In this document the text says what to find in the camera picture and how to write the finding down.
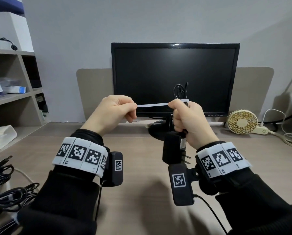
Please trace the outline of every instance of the monitor stand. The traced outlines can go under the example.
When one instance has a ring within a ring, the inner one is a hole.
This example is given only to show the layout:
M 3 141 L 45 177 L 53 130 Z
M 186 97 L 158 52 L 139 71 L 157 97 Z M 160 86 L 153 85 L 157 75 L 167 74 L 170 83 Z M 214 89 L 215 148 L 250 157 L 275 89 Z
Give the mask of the monitor stand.
M 174 125 L 172 121 L 173 116 L 167 116 L 165 121 L 156 121 L 152 123 L 148 128 L 148 133 L 161 141 L 164 141 L 164 137 L 167 132 L 174 132 Z

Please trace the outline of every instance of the portable fan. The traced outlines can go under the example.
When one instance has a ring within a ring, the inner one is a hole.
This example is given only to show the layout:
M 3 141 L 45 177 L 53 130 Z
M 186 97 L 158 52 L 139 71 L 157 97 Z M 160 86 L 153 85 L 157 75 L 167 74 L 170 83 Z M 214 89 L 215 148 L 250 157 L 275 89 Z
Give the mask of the portable fan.
M 249 110 L 236 110 L 227 119 L 227 126 L 236 134 L 267 134 L 269 130 L 265 126 L 258 125 L 257 116 Z

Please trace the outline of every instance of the white box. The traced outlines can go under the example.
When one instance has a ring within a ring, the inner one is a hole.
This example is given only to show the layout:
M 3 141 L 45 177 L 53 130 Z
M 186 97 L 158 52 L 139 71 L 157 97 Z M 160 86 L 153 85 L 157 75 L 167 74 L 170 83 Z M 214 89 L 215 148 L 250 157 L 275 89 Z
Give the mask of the white box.
M 10 12 L 0 12 L 0 38 L 2 37 L 13 42 L 18 50 L 34 52 L 25 17 Z

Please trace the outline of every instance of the purple object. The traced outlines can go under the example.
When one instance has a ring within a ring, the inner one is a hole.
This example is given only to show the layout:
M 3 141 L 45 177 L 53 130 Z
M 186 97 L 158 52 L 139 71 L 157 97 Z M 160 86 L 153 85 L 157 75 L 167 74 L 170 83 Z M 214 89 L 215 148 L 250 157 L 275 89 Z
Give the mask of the purple object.
M 18 0 L 0 0 L 0 11 L 12 12 L 14 14 L 24 14 L 23 4 Z

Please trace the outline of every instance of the computer monitor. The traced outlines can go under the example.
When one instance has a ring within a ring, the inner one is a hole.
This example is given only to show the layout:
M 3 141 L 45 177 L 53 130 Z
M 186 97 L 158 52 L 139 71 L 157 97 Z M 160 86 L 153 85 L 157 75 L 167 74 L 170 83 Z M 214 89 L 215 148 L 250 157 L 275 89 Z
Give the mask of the computer monitor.
M 227 116 L 239 43 L 112 43 L 114 94 L 138 105 L 170 102 L 176 84 L 205 116 Z M 137 108 L 137 116 L 166 117 L 168 106 Z

